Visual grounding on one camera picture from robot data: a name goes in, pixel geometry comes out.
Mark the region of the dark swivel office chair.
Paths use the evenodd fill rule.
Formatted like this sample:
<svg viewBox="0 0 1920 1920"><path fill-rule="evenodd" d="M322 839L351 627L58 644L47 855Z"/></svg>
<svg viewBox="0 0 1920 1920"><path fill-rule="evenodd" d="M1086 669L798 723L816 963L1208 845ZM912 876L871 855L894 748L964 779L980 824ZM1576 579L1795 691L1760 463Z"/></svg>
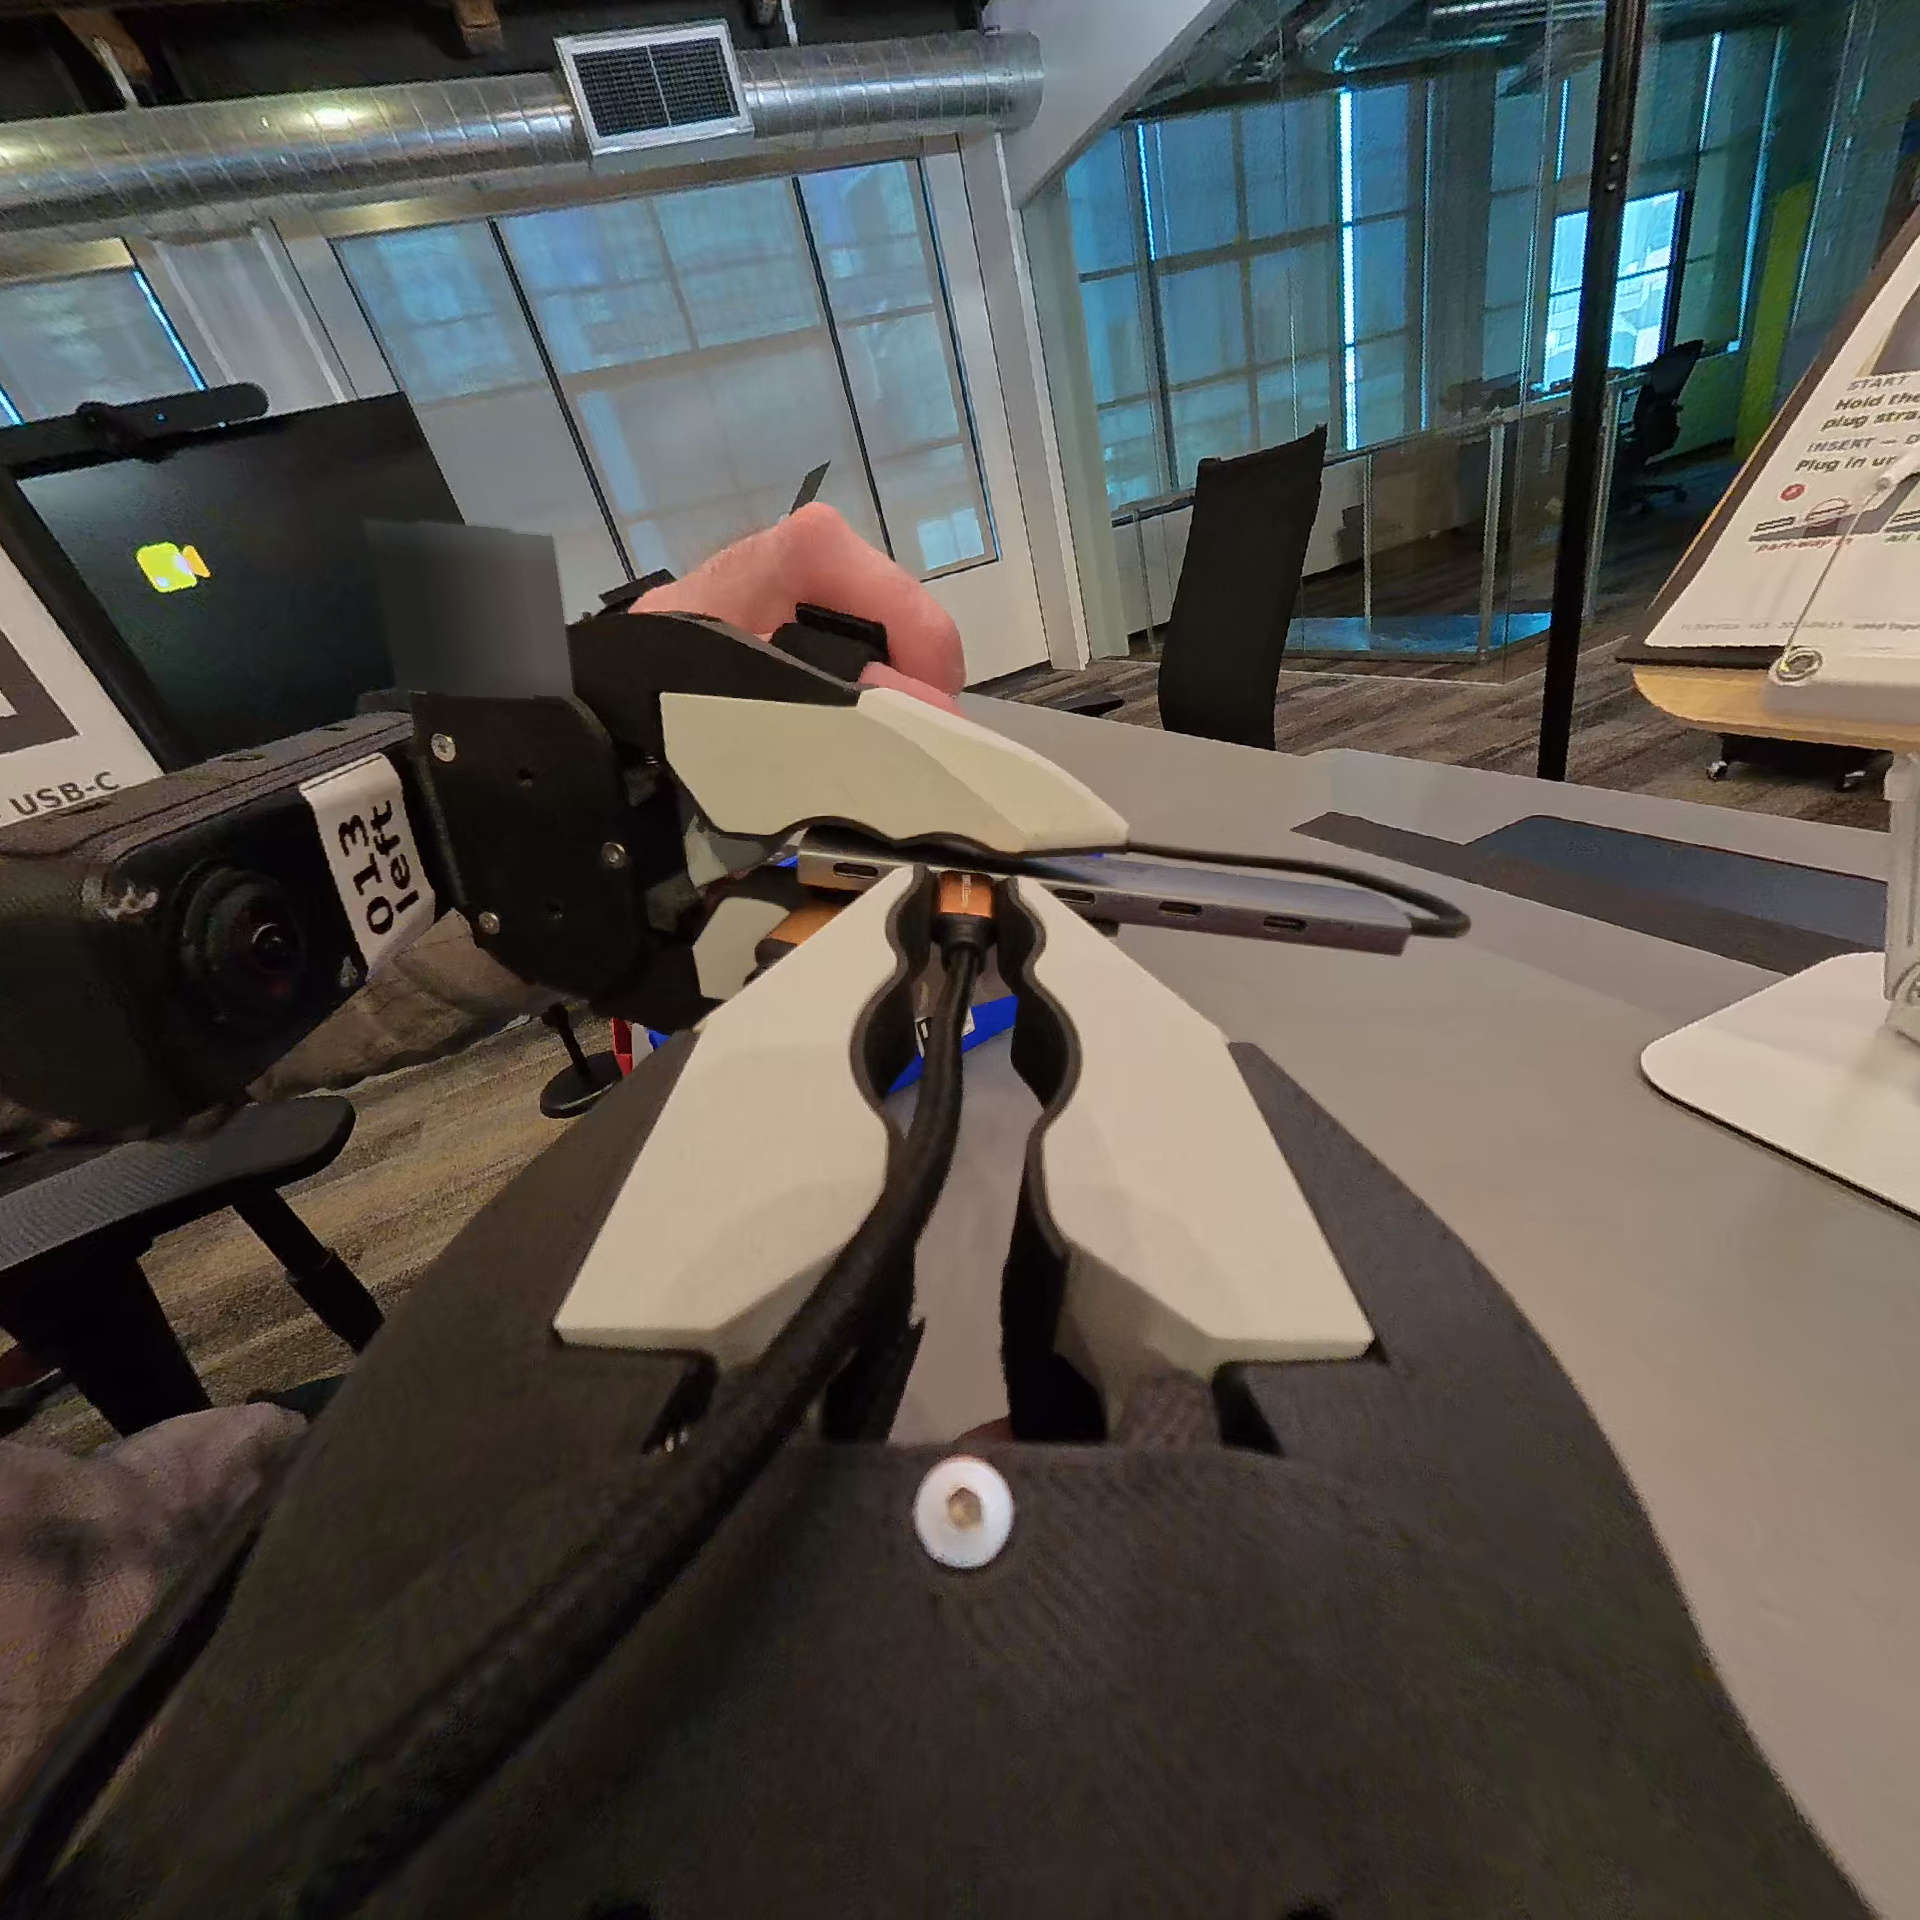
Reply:
<svg viewBox="0 0 1920 1920"><path fill-rule="evenodd" d="M1658 496L1687 500L1684 482L1659 475L1654 463L1675 451L1682 427L1682 395L1706 352L1693 338L1658 352L1640 371L1626 427L1615 440L1610 504L1643 511Z"/></svg>

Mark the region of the grey usb hub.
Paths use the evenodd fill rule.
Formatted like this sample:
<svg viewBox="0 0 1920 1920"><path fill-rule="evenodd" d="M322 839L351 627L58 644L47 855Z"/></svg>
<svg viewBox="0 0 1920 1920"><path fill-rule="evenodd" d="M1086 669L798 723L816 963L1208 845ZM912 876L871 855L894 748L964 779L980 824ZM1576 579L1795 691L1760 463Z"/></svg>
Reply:
<svg viewBox="0 0 1920 1920"><path fill-rule="evenodd" d="M1444 898L1326 862L1216 863L1141 853L976 855L894 848L856 832L812 830L792 848L816 893L864 893L899 869L1031 880L1080 920L1166 928L1259 943L1403 952L1415 939L1462 939L1472 918Z"/></svg>

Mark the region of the white printed sign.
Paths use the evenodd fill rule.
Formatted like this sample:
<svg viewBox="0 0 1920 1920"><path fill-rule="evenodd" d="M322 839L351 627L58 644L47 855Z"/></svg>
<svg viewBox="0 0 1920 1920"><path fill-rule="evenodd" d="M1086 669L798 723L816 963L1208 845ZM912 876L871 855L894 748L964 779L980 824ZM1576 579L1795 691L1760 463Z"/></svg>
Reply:
<svg viewBox="0 0 1920 1920"><path fill-rule="evenodd" d="M5 824L102 799L158 774L154 751L5 554Z"/></svg>

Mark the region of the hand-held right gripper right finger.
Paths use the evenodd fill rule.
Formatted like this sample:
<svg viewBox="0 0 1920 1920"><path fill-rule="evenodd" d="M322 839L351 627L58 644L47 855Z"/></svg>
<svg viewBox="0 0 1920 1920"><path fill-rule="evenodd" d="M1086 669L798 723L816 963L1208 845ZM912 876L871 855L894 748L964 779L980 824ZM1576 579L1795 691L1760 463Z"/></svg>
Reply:
<svg viewBox="0 0 1920 1920"><path fill-rule="evenodd" d="M1039 1104L1000 1269L1013 1435L1094 1443L1158 1376L1370 1352L1252 1054L1032 880L1000 884L1000 976Z"/></svg>

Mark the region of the black high-back chair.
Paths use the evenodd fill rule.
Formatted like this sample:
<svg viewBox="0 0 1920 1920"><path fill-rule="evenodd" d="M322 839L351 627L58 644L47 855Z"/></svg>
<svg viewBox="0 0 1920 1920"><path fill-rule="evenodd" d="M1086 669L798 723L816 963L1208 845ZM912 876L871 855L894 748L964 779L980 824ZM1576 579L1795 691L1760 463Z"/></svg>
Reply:
<svg viewBox="0 0 1920 1920"><path fill-rule="evenodd" d="M1158 661L1167 734L1272 751L1288 622L1324 494L1328 427L1207 458Z"/></svg>

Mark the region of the black wall monitor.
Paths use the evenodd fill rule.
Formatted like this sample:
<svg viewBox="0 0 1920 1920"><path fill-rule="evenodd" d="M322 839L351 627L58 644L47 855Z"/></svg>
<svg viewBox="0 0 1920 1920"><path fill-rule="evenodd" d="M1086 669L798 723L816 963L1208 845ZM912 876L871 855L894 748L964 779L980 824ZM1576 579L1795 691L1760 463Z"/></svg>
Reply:
<svg viewBox="0 0 1920 1920"><path fill-rule="evenodd" d="M367 525L463 520L403 392L3 477L5 554L167 773L390 687Z"/></svg>

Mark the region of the white air vent grille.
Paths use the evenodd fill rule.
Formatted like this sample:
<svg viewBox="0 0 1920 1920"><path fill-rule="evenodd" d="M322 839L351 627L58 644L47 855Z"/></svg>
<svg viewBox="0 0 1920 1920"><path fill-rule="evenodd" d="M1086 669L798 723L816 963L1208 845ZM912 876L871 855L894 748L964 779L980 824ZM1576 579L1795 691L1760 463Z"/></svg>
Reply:
<svg viewBox="0 0 1920 1920"><path fill-rule="evenodd" d="M755 133L734 36L717 19L566 35L556 55L595 159Z"/></svg>

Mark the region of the silver ventilation duct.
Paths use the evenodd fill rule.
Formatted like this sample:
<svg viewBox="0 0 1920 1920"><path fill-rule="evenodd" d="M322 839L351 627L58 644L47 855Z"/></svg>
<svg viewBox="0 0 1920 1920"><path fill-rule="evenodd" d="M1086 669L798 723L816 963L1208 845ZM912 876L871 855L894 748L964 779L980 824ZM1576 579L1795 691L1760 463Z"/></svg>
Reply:
<svg viewBox="0 0 1920 1920"><path fill-rule="evenodd" d="M1039 114L1031 32L736 48L755 133L595 159L549 70L19 118L3 134L5 236L106 231L179 212L379 202L436 183L634 170L715 148L838 151L999 134Z"/></svg>

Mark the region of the black vertical pole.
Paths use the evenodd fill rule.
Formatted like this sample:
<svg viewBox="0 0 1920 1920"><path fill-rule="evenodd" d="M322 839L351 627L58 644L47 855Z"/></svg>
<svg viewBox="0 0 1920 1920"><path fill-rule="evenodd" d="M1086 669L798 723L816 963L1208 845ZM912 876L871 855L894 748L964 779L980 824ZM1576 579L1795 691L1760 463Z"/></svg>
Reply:
<svg viewBox="0 0 1920 1920"><path fill-rule="evenodd" d="M1589 218L1574 309L1571 446L1542 663L1535 776L1544 781L1564 781L1567 774L1594 528L1600 515L1600 454L1611 419L1610 376L1619 258L1640 91L1645 23L1648 3L1605 4Z"/></svg>

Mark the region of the person's grey shirt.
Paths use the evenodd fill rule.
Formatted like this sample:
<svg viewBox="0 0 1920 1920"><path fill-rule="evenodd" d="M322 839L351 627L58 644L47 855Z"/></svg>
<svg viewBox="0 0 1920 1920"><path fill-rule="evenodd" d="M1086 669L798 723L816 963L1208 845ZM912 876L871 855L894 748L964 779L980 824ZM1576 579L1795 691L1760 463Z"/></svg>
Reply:
<svg viewBox="0 0 1920 1920"><path fill-rule="evenodd" d="M304 1435L298 1413L252 1403L86 1455L3 1443L3 1784Z"/></svg>

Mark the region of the black webcam bar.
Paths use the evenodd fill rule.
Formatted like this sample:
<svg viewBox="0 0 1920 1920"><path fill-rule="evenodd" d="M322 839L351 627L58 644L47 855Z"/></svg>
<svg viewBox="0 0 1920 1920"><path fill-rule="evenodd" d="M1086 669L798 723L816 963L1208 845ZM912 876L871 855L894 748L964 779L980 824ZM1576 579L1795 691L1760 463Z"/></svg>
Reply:
<svg viewBox="0 0 1920 1920"><path fill-rule="evenodd" d="M269 395L254 381L182 390L154 400L85 400L74 414L6 426L10 474L144 458L148 447L267 416Z"/></svg>

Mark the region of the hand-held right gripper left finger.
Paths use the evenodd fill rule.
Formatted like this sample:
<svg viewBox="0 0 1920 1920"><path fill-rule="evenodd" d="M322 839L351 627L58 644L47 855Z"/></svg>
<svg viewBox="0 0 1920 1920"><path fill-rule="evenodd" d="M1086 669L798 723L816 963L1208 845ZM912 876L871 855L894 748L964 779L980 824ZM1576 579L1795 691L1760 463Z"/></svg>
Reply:
<svg viewBox="0 0 1920 1920"><path fill-rule="evenodd" d="M918 976L920 874L899 869L703 1019L560 1342L724 1371L765 1352L879 1200Z"/></svg>

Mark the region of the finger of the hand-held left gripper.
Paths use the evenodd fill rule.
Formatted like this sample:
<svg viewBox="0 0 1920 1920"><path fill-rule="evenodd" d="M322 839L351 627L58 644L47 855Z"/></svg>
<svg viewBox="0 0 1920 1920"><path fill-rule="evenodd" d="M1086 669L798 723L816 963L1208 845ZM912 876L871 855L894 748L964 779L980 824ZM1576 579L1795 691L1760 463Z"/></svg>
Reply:
<svg viewBox="0 0 1920 1920"><path fill-rule="evenodd" d="M706 823L779 839L843 824L895 845L1109 853L1118 810L1020 741L891 687L852 704L779 704L667 691L663 762Z"/></svg>
<svg viewBox="0 0 1920 1920"><path fill-rule="evenodd" d="M730 1000L760 972L826 930L856 893L800 877L743 877L719 887L692 947L703 1000Z"/></svg>

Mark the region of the person's left hand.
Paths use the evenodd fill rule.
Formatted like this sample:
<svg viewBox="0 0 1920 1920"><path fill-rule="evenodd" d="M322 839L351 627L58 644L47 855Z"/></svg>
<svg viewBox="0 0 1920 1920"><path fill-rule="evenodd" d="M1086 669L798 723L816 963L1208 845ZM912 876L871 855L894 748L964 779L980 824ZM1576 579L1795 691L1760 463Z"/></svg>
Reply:
<svg viewBox="0 0 1920 1920"><path fill-rule="evenodd" d="M798 618L800 603L883 624L887 659L867 664L860 686L894 687L959 714L966 661L954 618L916 575L821 500L734 539L687 575L637 594L630 611L717 618L771 639Z"/></svg>

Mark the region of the light wooden board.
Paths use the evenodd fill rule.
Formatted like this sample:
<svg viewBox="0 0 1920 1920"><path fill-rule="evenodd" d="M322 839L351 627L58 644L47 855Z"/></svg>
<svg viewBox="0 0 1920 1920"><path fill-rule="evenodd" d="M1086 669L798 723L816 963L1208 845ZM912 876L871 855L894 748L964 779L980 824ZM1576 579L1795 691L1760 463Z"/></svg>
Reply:
<svg viewBox="0 0 1920 1920"><path fill-rule="evenodd" d="M1773 735L1787 741L1917 751L1917 726L1892 723L1845 723L1767 704L1768 672L1726 664L1635 664L1639 695L1679 725L1716 735Z"/></svg>

